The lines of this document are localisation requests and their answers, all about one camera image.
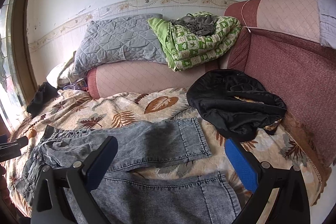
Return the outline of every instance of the black cloth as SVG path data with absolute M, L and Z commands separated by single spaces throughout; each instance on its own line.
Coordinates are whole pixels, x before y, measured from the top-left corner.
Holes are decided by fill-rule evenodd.
M 267 92 L 257 79 L 233 69 L 204 74 L 189 88 L 186 97 L 189 105 L 223 137 L 235 137 L 240 142 L 253 140 L 257 128 L 273 124 L 287 110 L 283 100 Z
M 38 91 L 35 93 L 29 106 L 27 106 L 27 112 L 31 113 L 31 116 L 34 118 L 41 112 L 43 104 L 57 96 L 57 89 L 48 82 L 44 82 L 42 85 L 39 85 Z
M 199 37 L 205 37 L 215 33 L 215 23 L 217 22 L 217 17 L 213 15 L 197 17 L 187 15 L 178 20 L 170 20 L 169 22 L 173 25 L 182 25 Z

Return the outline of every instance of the light blue jeans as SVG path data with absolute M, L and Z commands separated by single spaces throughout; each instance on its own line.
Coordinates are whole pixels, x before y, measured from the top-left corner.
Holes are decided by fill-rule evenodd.
M 118 153 L 91 194 L 111 223 L 231 223 L 240 212 L 238 198 L 220 172 L 176 180 L 149 180 L 127 172 L 210 157 L 197 118 L 103 130 L 48 126 L 15 188 L 31 205 L 41 165 L 62 168 L 83 161 L 109 135 L 118 140 Z M 86 223 L 69 189 L 66 194 L 78 223 Z

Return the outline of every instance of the gray cloth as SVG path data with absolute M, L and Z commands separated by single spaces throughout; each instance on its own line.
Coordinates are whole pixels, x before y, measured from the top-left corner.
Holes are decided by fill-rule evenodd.
M 336 0 L 319 0 L 320 43 L 336 49 Z
M 199 37 L 206 37 L 215 33 L 217 17 L 213 15 L 193 17 L 190 14 L 177 20 L 170 20 L 173 25 L 181 25 L 188 28 Z
M 196 117 L 140 121 L 102 130 L 65 131 L 47 126 L 24 167 L 24 177 L 14 187 L 31 205 L 41 165 L 71 166 L 110 135 L 118 140 L 118 153 L 91 194 L 111 223 L 231 223 L 239 214 L 237 196 L 220 172 L 176 180 L 148 180 L 126 173 L 210 157 Z M 70 190 L 67 197 L 78 223 L 86 223 Z
M 149 61 L 166 64 L 162 46 L 147 20 L 161 14 L 141 14 L 91 21 L 74 61 L 75 75 L 120 61 Z

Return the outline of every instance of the green and white quilt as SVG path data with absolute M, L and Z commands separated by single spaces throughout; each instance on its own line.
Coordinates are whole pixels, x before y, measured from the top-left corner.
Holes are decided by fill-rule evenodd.
M 212 14 L 191 14 L 195 17 L 201 15 Z M 168 66 L 173 71 L 186 70 L 221 57 L 234 45 L 241 30 L 239 20 L 227 16 L 217 17 L 215 33 L 206 37 L 199 37 L 184 26 L 159 18 L 150 18 L 148 23 L 159 38 Z

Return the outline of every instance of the black clamp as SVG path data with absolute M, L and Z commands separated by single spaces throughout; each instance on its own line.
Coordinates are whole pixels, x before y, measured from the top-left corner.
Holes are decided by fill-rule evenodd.
M 108 136 L 84 162 L 76 161 L 61 169 L 44 165 L 36 184 L 31 224 L 77 223 L 63 188 L 71 189 L 88 224 L 109 224 L 90 191 L 98 188 L 117 151 L 117 139 Z
M 7 143 L 7 136 L 0 136 L 0 162 L 21 156 L 20 149 L 28 144 L 26 136 Z
M 257 223 L 276 188 L 279 188 L 278 195 L 266 224 L 310 224 L 307 190 L 298 166 L 287 170 L 273 168 L 266 161 L 260 163 L 232 138 L 226 140 L 225 150 L 241 182 L 253 192 L 232 224 Z

